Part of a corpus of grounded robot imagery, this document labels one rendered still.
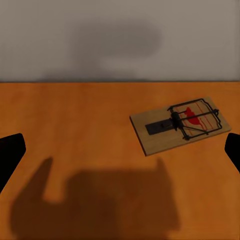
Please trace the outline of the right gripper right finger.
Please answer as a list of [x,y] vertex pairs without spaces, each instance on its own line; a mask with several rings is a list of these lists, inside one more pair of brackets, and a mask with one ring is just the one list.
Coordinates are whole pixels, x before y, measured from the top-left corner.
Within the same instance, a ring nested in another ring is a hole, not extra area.
[[240,172],[240,135],[229,133],[224,150]]

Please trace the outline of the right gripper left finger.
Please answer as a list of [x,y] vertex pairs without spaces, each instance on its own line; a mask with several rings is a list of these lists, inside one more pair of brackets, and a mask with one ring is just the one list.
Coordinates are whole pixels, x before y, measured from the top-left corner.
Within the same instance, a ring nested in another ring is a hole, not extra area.
[[26,152],[22,133],[0,138],[0,193]]

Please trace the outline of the mousetrap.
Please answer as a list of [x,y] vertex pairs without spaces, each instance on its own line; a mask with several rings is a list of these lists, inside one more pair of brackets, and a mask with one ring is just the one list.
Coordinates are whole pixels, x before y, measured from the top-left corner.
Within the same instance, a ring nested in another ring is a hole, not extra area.
[[232,130],[210,96],[133,114],[130,121],[146,157]]

